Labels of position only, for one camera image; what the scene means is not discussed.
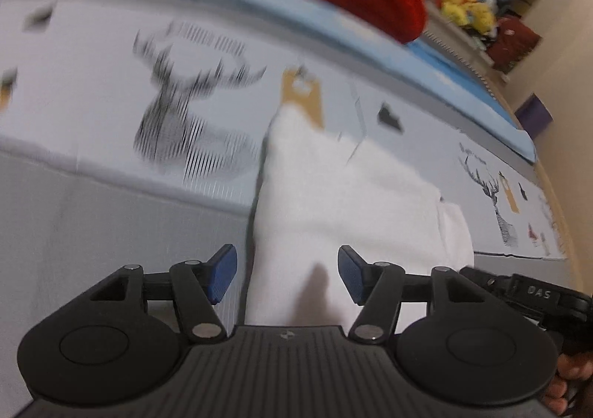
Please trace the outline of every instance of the wall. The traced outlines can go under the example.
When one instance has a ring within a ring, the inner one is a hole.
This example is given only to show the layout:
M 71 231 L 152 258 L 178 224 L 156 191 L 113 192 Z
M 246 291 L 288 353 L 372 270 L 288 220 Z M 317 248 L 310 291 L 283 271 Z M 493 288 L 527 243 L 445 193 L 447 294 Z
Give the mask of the wall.
M 543 37 L 511 73 L 516 109 L 535 92 L 554 122 L 536 139 L 564 211 L 588 293 L 593 292 L 593 0 L 539 0 L 524 18 Z

